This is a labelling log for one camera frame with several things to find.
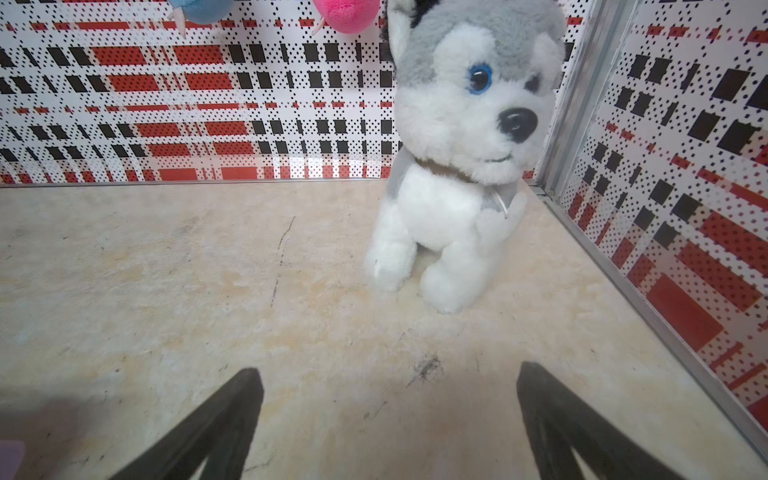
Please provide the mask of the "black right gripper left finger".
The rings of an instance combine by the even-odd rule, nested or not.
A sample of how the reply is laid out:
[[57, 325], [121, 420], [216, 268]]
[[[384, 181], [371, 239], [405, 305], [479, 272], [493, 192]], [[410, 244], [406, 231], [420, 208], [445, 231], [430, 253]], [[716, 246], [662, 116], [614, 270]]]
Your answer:
[[256, 368], [238, 371], [115, 479], [239, 479], [257, 428], [264, 387]]

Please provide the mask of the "purple power strip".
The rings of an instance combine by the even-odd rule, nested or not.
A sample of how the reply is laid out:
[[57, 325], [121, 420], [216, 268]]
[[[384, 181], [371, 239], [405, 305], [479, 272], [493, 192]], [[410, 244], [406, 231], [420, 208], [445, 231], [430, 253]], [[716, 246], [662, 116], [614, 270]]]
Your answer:
[[20, 440], [0, 441], [0, 480], [14, 480], [25, 456], [26, 448]]

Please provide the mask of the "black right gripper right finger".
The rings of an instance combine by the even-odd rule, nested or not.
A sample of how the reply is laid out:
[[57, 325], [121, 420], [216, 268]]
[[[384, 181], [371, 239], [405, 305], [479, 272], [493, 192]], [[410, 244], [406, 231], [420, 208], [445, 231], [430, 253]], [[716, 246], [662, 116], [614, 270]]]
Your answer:
[[516, 382], [529, 445], [542, 479], [679, 479], [542, 365], [525, 361]]

